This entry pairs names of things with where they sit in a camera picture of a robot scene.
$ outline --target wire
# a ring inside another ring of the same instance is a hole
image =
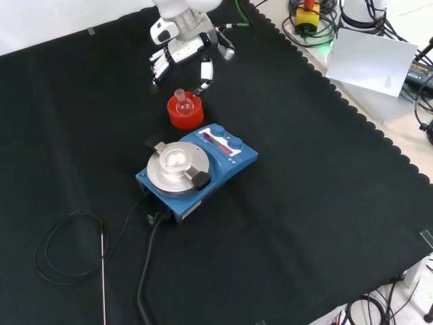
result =
[[[239,14],[241,15],[242,19],[244,20],[244,22],[240,22],[237,25],[239,27],[251,27],[252,26],[251,21],[248,18],[248,16],[246,15],[245,11],[242,9],[242,6],[240,5],[239,0],[235,0],[235,4],[236,4],[236,8],[237,8]]]
[[[282,27],[282,29],[284,31],[284,34],[286,34],[286,37],[291,42],[293,42],[294,44],[297,44],[297,45],[302,46],[302,47],[319,47],[319,46],[322,46],[322,45],[328,45],[328,44],[330,44],[334,40],[334,35],[335,35],[335,33],[336,33],[337,29],[338,29],[338,26],[336,24],[337,11],[335,9],[333,9],[332,7],[330,7],[330,6],[325,5],[325,4],[322,3],[322,5],[326,8],[326,10],[329,12],[329,15],[331,16],[331,18],[328,18],[325,14],[322,14],[321,12],[317,12],[317,11],[315,11],[313,9],[302,7],[304,11],[306,11],[306,12],[313,12],[313,13],[319,15],[319,17],[322,20],[324,20],[324,21],[327,22],[326,26],[323,29],[321,29],[320,31],[309,32],[307,30],[302,30],[299,27],[297,27],[296,24],[295,24],[295,22],[293,21],[293,16],[296,15],[296,10],[301,5],[303,5],[303,4],[304,4],[303,2],[300,2],[300,3],[296,3],[296,4],[293,4],[293,5],[289,6],[289,16],[283,21],[283,23],[281,25],[281,27]],[[316,39],[326,38],[327,37],[328,39],[326,41],[324,41],[324,42],[318,42],[318,43],[313,43],[313,44],[301,43],[299,40],[295,39],[291,34],[289,34],[287,32],[287,30],[285,29],[284,24],[288,20],[290,21],[290,23],[294,27],[295,32],[297,31],[299,33],[302,33],[302,38],[303,39],[306,39],[307,37],[316,38]]]
[[[340,310],[340,313],[338,314],[338,322],[337,322],[337,325],[340,325],[340,318],[341,318],[341,313],[342,313],[343,311],[342,310]]]
[[[387,298],[379,290],[376,290],[376,292],[385,300],[386,304],[388,305]],[[391,311],[391,315],[394,315],[394,312],[392,311],[391,306],[390,306],[390,311]],[[394,325],[397,325],[397,322],[396,322],[395,318],[393,318],[392,321],[394,322]]]
[[[129,210],[129,212],[127,213],[127,216],[125,217],[125,220],[123,223],[123,228],[120,231],[119,237],[117,238],[116,242],[114,243],[114,245],[111,249],[108,249],[110,237],[109,237],[109,233],[107,232],[106,225],[105,225],[103,219],[98,217],[96,214],[93,214],[89,211],[75,211],[75,212],[72,212],[72,213],[68,214],[67,216],[61,218],[60,220],[56,221],[55,223],[53,223],[51,226],[49,226],[47,228],[47,230],[45,230],[43,235],[38,239],[36,246],[35,246],[35,250],[33,251],[33,264],[35,266],[35,269],[36,269],[38,275],[40,275],[44,280],[48,281],[49,283],[60,285],[60,286],[70,286],[70,285],[79,284],[81,282],[84,282],[85,280],[88,280],[91,276],[93,276],[100,269],[102,261],[104,260],[104,263],[107,263],[108,259],[112,256],[112,253],[114,252],[114,250],[118,246],[120,240],[122,239],[122,237],[123,237],[123,235],[127,229],[128,220],[129,220],[130,216],[132,215],[132,212],[135,210],[135,207],[140,203],[140,201],[141,201],[141,199],[139,199],[132,206],[132,208]],[[87,218],[87,219],[91,219],[91,220],[95,221],[96,223],[98,223],[99,228],[101,230],[101,234],[106,239],[106,243],[104,246],[104,251],[101,254],[101,258],[95,264],[95,266],[93,266],[91,269],[88,269],[87,271],[74,274],[74,273],[70,273],[70,272],[65,272],[64,270],[61,270],[58,267],[54,266],[54,264],[51,262],[51,260],[49,258],[49,246],[51,244],[53,237],[57,234],[57,232],[62,227],[64,227],[67,223],[69,223],[71,221],[77,220],[78,218]],[[45,248],[44,248],[44,252],[43,252],[43,256],[44,256],[43,261],[46,264],[46,266],[45,266],[46,268],[47,268],[47,266],[49,266],[49,269],[51,270],[51,274],[48,274],[46,271],[43,271],[43,267],[39,263],[39,259],[38,259],[39,248],[42,245],[42,243],[44,242],[44,240],[46,240],[46,241],[45,241]]]
[[[407,91],[407,89],[406,88],[402,88],[401,89],[402,91],[404,91],[412,100],[409,100],[408,98],[406,98],[405,96],[401,96],[401,97],[403,97],[403,98],[405,98],[407,101],[409,101],[409,102],[411,102],[412,104],[413,104],[413,101],[415,100],[415,98]],[[427,105],[429,105],[429,107],[427,107],[427,106],[425,106],[425,105],[423,105],[423,104],[421,104],[421,103],[418,103],[418,105],[419,106],[421,106],[424,110],[427,110],[428,112],[433,112],[433,109],[430,109],[430,107],[431,107],[431,105],[429,104],[429,103],[427,103],[427,101],[423,98],[423,97],[421,97],[421,99],[427,104]]]
[[[367,293],[367,308],[368,308],[368,317],[370,319],[370,325],[373,325],[373,321],[371,320],[371,312],[370,312],[370,292]]]
[[[382,304],[377,299],[370,297],[369,294],[363,295],[359,299],[357,299],[356,301],[353,301],[352,303],[349,303],[347,305],[348,307],[346,308],[346,314],[347,314],[347,319],[349,321],[349,324],[356,325],[352,319],[351,309],[352,309],[352,305],[354,303],[356,303],[357,301],[360,301],[360,300],[366,300],[368,303],[368,306],[370,306],[370,303],[375,305],[376,308],[379,310],[379,313],[380,313],[380,324],[381,325],[384,324],[384,322],[386,320],[386,314],[384,312],[384,309],[382,308]]]
[[[428,78],[426,79],[426,81],[423,82],[423,84],[421,85],[421,87],[418,89],[417,95],[416,95],[416,97],[415,97],[415,101],[413,102],[413,111],[414,111],[414,113],[415,113],[415,117],[416,117],[416,119],[417,119],[417,121],[418,121],[418,123],[419,123],[419,125],[420,125],[419,129],[421,129],[422,131],[428,131],[429,133],[431,133],[432,130],[430,129],[429,126],[427,126],[427,124],[422,123],[421,120],[419,119],[419,117],[418,117],[418,112],[417,112],[417,107],[418,107],[418,105],[419,105],[419,104],[418,104],[419,97],[421,96],[421,93],[422,93],[424,87],[425,87],[425,86],[427,85],[427,83],[428,83],[430,80],[432,80],[432,79],[433,79],[433,74],[432,74],[430,77],[428,77]]]
[[[139,283],[138,289],[137,289],[137,306],[138,306],[138,310],[139,310],[141,319],[144,321],[145,325],[152,325],[152,323],[150,322],[150,318],[146,313],[145,307],[144,307],[143,303],[141,302],[141,294],[143,292],[143,285],[144,285],[147,267],[149,266],[150,252],[152,250],[152,242],[154,241],[154,236],[155,236],[156,230],[158,229],[158,226],[164,220],[167,220],[169,217],[170,217],[169,214],[161,215],[158,218],[158,220],[156,221],[154,228],[152,229],[152,233],[151,233],[150,239],[149,239],[149,248],[147,249],[146,260],[144,263],[143,272],[141,273],[140,283]]]
[[[373,19],[372,22],[360,22],[358,20],[354,20],[350,17],[348,17],[343,10],[343,4],[342,4],[342,0],[339,0],[338,4],[340,6],[340,22],[343,21],[345,22],[347,25],[357,28],[358,31],[359,30],[364,30],[362,33],[368,33],[368,34],[378,34],[378,35],[383,35],[383,31],[384,31],[384,26],[385,26],[385,21],[386,21],[386,10],[383,11],[383,16],[376,18],[375,16],[375,11],[374,14],[371,13],[370,8],[372,6],[372,1],[370,4],[368,4],[368,2],[366,1],[367,4],[367,10],[369,10],[369,14],[371,16],[371,19]]]
[[[392,295],[394,294],[394,289],[395,289],[396,283],[397,283],[397,280],[395,280],[394,283],[392,284],[390,294],[388,295],[388,307],[386,308],[386,314],[385,314],[387,323],[389,323],[389,320],[391,319],[391,317],[390,317],[391,300],[392,300]]]
[[[399,41],[402,41],[402,42],[406,42],[406,43],[408,43],[408,41],[406,40],[406,39],[404,39],[404,38],[402,38],[400,35],[398,35],[397,34],[397,32],[395,31],[395,29],[392,27],[392,25],[391,25],[391,23],[390,23],[390,21],[389,20],[386,20],[385,21],[385,30],[387,30],[391,35],[394,35]],[[419,56],[418,54],[415,54],[415,57],[418,59],[418,60],[421,60],[423,63],[425,63],[425,64],[427,64],[428,66],[433,66],[433,61],[428,57],[428,56],[423,56],[423,57],[421,57],[421,56]]]
[[[406,305],[410,302],[410,300],[412,299],[413,294],[415,293],[415,290],[417,290],[418,284],[419,284],[419,280],[418,280],[417,285],[415,286],[415,288],[413,288],[412,293],[411,293],[411,295],[409,296],[409,299],[407,299],[406,303],[405,303],[403,306],[401,306],[399,310],[397,310],[397,311],[395,312],[395,314],[392,316],[392,318],[394,318],[395,315],[398,314],[398,313],[399,313],[399,312],[400,312],[404,307],[406,307]]]
[[[257,7],[258,7],[259,5],[262,5],[262,4],[265,3],[265,2],[268,2],[268,0],[263,0],[263,1],[261,1],[260,3],[256,4],[256,5],[254,6],[254,8],[257,9]]]

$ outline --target blue knob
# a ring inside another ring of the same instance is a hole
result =
[[[233,149],[241,149],[242,148],[242,140],[238,137],[231,137],[227,142],[230,148]]]
[[[223,137],[225,134],[225,130],[220,125],[213,125],[210,127],[210,132],[216,137]]]

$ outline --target white card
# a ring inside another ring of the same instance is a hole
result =
[[[418,46],[341,28],[326,77],[397,97]]]

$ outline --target black handle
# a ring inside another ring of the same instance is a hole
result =
[[[205,171],[200,171],[196,176],[192,177],[191,181],[194,185],[194,188],[197,191],[201,191],[210,184],[210,174],[206,173]]]

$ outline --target red lid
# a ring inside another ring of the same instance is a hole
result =
[[[173,124],[176,128],[182,130],[190,130],[197,128],[200,123],[203,121],[203,108],[202,108],[202,100],[200,97],[196,97],[192,92],[186,91],[185,95],[187,98],[192,100],[194,103],[194,108],[190,114],[184,115],[180,114],[176,110],[177,98],[173,96],[170,98],[167,104],[168,114],[170,115],[171,124]]]

